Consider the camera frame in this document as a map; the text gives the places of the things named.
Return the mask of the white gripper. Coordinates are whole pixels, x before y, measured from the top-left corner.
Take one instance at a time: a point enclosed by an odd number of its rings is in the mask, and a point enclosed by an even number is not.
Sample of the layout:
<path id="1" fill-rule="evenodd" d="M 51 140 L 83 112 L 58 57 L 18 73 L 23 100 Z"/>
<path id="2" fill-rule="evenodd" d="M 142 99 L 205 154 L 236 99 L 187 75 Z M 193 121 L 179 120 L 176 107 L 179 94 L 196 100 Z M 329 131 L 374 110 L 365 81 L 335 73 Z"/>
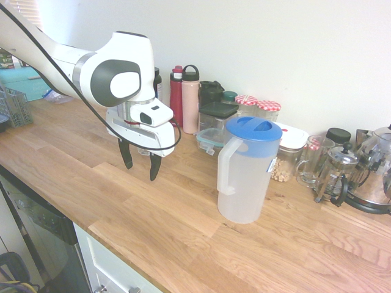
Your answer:
<path id="1" fill-rule="evenodd" d="M 117 115 L 115 107 L 107 109 L 106 122 L 117 134 L 126 139 L 118 139 L 118 143 L 120 154 L 128 170 L 133 167 L 129 142 L 135 143 L 138 148 L 150 150 L 150 181 L 154 181 L 158 175 L 162 157 L 168 156 L 175 149 L 173 146 L 175 131 L 171 122 L 167 121 L 156 127 L 145 124 L 131 126 Z"/>

